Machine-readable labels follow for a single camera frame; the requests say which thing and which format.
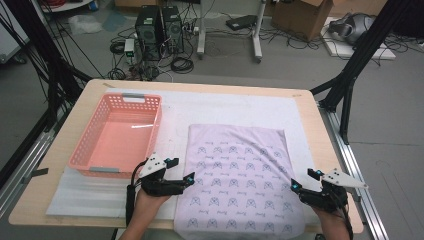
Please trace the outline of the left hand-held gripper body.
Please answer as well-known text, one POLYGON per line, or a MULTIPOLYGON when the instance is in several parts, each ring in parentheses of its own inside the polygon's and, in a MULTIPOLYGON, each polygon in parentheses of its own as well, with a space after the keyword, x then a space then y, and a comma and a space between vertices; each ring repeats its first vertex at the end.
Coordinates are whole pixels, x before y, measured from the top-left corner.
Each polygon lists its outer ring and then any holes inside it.
POLYGON ((172 196, 183 193, 185 187, 175 183, 176 180, 164 178, 167 168, 163 158, 154 152, 145 161, 139 173, 141 188, 150 196, 172 196))

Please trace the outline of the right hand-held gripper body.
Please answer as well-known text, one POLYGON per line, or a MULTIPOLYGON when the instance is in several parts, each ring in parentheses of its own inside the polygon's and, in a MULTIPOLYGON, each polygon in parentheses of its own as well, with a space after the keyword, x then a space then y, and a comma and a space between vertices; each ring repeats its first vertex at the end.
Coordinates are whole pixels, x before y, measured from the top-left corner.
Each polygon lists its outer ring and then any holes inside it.
POLYGON ((348 204, 347 187, 367 189, 368 185, 354 177, 338 170, 337 168, 324 173, 319 181, 322 188, 319 192, 304 188, 307 193, 299 200, 311 207, 332 213, 348 204))

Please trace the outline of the lilac printed towel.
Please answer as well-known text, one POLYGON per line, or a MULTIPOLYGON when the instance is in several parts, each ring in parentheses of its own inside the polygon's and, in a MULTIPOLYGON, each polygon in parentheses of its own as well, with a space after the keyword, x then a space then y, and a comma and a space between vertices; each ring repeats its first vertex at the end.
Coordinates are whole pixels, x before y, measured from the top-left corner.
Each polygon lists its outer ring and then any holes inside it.
POLYGON ((289 240, 304 233, 285 132, 261 127, 189 127, 185 171, 194 184, 177 200, 184 240, 289 240))

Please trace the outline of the pink plastic basket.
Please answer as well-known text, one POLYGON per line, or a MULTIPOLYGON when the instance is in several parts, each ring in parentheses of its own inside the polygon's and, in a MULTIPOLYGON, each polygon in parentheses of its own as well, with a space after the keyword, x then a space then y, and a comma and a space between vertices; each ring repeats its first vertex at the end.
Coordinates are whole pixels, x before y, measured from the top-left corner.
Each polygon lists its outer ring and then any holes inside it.
POLYGON ((103 94, 68 166, 90 177, 129 178, 154 152, 161 103, 159 95, 103 94))

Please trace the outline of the person's right hand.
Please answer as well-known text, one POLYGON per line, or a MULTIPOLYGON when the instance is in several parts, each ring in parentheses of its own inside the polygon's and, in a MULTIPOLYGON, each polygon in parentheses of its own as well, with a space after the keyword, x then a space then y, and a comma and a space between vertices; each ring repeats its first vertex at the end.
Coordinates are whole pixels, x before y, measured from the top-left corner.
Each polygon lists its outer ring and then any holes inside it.
POLYGON ((330 231, 347 231, 344 220, 336 216, 335 214, 328 213, 326 211, 314 208, 313 211, 317 214, 323 232, 330 231))

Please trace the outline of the person's left hand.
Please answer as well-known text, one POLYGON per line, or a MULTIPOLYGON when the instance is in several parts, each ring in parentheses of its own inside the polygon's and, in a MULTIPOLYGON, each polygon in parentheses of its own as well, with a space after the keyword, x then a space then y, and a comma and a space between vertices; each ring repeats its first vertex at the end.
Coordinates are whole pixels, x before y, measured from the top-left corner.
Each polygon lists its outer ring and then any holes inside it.
POLYGON ((143 190, 137 194, 131 223, 148 226, 156 217, 160 207, 169 199, 169 196, 150 196, 143 190))

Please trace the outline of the white grid mat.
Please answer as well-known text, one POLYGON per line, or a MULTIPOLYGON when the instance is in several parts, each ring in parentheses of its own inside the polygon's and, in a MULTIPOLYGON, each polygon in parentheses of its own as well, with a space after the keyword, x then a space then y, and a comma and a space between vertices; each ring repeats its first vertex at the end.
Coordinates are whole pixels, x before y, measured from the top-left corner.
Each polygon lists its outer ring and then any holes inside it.
MULTIPOLYGON (((154 152, 161 158, 177 157, 180 160, 178 166, 166 172, 168 179, 178 180, 188 174, 185 159, 189 127, 193 124, 222 124, 284 131, 295 179, 310 188, 317 186, 306 175, 307 168, 313 166, 314 161, 295 97, 135 89, 108 89, 105 93, 118 92, 162 98, 162 117, 154 152)), ((130 178, 85 176, 67 163, 46 212, 50 216, 122 218, 130 178)))

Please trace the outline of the small white electronic device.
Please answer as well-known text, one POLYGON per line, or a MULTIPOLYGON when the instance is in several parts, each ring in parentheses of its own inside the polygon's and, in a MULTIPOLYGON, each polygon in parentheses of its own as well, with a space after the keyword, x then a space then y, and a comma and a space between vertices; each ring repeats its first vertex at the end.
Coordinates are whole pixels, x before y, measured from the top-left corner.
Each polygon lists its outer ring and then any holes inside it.
POLYGON ((125 40, 124 54, 129 65, 133 65, 135 61, 135 41, 131 38, 125 40))

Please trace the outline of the white foam board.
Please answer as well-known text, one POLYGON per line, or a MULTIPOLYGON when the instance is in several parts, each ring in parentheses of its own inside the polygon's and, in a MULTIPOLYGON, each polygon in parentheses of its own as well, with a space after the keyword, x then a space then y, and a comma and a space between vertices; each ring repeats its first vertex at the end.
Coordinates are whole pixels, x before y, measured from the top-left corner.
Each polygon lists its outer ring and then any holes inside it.
MULTIPOLYGON (((354 53, 353 46, 346 43, 337 33, 328 32, 329 23, 333 20, 334 17, 326 19, 321 29, 321 39, 332 57, 349 59, 354 53)), ((373 60, 394 60, 395 58, 395 54, 384 43, 380 45, 372 57, 373 60)))

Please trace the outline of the large black computer tower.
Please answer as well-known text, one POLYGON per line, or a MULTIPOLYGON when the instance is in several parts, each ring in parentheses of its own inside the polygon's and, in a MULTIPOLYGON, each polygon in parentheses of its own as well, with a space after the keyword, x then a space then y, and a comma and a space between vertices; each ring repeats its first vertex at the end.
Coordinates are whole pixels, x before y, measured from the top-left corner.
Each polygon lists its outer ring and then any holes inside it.
POLYGON ((160 59, 160 44, 164 40, 160 8, 157 5, 143 5, 140 8, 135 30, 145 60, 160 59))

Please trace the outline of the white metal stand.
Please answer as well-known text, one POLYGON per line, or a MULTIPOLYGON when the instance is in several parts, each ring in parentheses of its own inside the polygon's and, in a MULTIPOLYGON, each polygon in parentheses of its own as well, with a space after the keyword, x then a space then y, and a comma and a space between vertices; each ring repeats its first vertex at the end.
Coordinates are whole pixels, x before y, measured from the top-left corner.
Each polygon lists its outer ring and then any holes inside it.
MULTIPOLYGON (((203 3, 204 0, 200 0, 200 16, 199 16, 199 33, 198 33, 198 42, 197 42, 197 55, 200 60, 203 59, 205 54, 205 44, 206 44, 206 27, 205 27, 205 17, 207 15, 206 5, 203 3)), ((256 24, 251 31, 251 39, 253 43, 254 50, 254 59, 257 63, 262 61, 262 48, 260 43, 260 30, 262 25, 262 20, 266 8, 266 0, 259 0, 259 8, 257 13, 256 24)))

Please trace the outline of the slim black computer tower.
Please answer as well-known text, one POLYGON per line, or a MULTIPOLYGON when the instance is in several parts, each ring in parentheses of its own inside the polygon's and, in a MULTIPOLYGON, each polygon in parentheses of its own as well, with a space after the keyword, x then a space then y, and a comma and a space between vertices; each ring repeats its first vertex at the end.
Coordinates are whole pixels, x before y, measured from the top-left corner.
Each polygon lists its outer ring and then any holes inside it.
POLYGON ((182 53, 184 51, 182 21, 177 6, 164 6, 162 8, 165 40, 168 52, 171 54, 182 53))

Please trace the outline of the grey rounded device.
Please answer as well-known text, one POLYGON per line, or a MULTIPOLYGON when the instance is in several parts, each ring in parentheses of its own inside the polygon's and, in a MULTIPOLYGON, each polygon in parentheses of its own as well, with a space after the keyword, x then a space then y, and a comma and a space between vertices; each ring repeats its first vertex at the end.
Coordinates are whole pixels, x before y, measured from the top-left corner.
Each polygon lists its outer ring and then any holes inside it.
POLYGON ((336 33, 349 45, 357 42, 368 32, 374 18, 364 13, 347 13, 344 17, 331 21, 328 32, 336 33))

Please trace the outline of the flat black box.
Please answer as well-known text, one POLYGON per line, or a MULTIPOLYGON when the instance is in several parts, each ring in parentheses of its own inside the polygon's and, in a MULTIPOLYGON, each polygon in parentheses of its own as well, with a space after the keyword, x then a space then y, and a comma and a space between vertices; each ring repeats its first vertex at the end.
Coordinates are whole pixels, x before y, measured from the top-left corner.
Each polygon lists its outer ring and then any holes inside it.
POLYGON ((242 17, 227 20, 226 26, 233 31, 238 31, 254 26, 256 24, 256 21, 257 17, 255 15, 245 15, 242 17))

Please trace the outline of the open cardboard box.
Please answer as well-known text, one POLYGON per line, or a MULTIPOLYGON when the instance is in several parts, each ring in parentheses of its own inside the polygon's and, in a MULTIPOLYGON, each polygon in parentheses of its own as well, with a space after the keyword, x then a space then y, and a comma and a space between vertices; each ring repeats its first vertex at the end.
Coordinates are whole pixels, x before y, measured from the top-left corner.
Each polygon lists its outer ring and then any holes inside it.
POLYGON ((305 41, 318 37, 333 0, 279 0, 271 25, 305 41))

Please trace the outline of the clear plastic bag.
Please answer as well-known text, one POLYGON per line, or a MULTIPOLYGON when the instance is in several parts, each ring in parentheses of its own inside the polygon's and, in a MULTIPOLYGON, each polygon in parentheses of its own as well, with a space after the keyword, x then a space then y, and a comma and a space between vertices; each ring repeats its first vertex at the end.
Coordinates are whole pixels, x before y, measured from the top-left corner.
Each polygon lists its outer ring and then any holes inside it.
POLYGON ((73 35, 97 33, 102 30, 101 24, 91 15, 72 16, 68 23, 73 35))

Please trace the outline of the round white table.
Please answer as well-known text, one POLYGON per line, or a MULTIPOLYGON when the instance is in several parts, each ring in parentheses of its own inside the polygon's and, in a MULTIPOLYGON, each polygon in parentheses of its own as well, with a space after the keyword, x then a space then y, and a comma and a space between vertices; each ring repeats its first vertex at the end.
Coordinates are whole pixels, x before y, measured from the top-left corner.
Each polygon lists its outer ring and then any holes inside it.
POLYGON ((73 10, 82 6, 87 6, 93 0, 64 0, 64 3, 59 3, 56 5, 47 4, 44 0, 39 0, 39 5, 43 12, 62 12, 73 10))

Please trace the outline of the white cabinet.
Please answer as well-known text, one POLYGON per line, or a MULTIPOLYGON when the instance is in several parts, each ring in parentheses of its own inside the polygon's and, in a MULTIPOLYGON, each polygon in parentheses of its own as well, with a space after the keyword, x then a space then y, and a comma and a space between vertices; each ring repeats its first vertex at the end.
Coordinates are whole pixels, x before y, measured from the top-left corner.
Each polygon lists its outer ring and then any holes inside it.
POLYGON ((0 0, 0 64, 7 63, 21 49, 21 46, 5 26, 14 30, 24 43, 29 41, 26 33, 4 3, 4 0, 0 0))

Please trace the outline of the grey metal bracket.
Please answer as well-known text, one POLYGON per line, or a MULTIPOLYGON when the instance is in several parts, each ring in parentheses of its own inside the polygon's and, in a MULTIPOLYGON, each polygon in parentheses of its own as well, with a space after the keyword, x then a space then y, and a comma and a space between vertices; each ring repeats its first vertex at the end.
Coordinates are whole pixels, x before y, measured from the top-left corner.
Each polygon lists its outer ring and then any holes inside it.
POLYGON ((361 196, 357 193, 357 190, 355 188, 347 187, 346 191, 351 194, 354 202, 361 201, 361 196))
POLYGON ((29 173, 28 176, 24 176, 21 179, 21 183, 22 184, 28 184, 32 178, 37 177, 37 176, 42 176, 42 175, 46 175, 49 172, 49 168, 42 168, 42 169, 37 169, 37 170, 33 170, 29 173))

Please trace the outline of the aluminium rail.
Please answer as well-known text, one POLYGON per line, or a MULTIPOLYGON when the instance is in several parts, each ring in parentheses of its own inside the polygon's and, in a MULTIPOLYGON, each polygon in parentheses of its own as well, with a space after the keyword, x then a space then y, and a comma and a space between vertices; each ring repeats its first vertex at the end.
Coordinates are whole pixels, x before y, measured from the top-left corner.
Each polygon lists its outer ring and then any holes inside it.
MULTIPOLYGON (((340 120, 336 113, 328 112, 324 108, 318 108, 324 121, 327 133, 330 136, 333 148, 336 151, 342 170, 348 175, 362 182, 365 181, 354 152, 349 144, 346 144, 339 133, 340 120)), ((354 202, 359 211, 360 225, 372 240, 389 240, 389 236, 380 218, 368 189, 355 188, 361 196, 360 202, 354 202)))
POLYGON ((22 177, 38 169, 66 118, 67 113, 59 112, 50 123, 45 112, 0 170, 0 219, 26 187, 21 183, 22 177))

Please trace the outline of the black metal frame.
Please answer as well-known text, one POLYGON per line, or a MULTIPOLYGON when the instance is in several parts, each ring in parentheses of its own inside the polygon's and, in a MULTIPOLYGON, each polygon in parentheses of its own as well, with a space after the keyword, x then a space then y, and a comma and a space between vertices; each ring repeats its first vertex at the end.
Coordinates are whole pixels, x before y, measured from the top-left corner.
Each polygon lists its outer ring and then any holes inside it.
POLYGON ((343 101, 339 135, 345 144, 349 144, 348 128, 355 82, 412 3, 413 0, 387 0, 342 71, 310 90, 313 95, 328 90, 326 97, 319 101, 319 106, 327 112, 335 113, 338 104, 343 101))
POLYGON ((0 6, 8 7, 43 62, 40 62, 34 56, 34 52, 23 42, 23 39, 11 24, 2 17, 0 17, 0 24, 27 55, 39 79, 44 80, 48 85, 47 110, 0 170, 1 190, 22 162, 24 155, 35 142, 35 139, 45 129, 50 130, 58 122, 59 108, 64 103, 75 103, 81 95, 83 87, 78 83, 78 80, 88 83, 92 80, 92 77, 72 66, 59 52, 31 0, 0 0, 0 6))

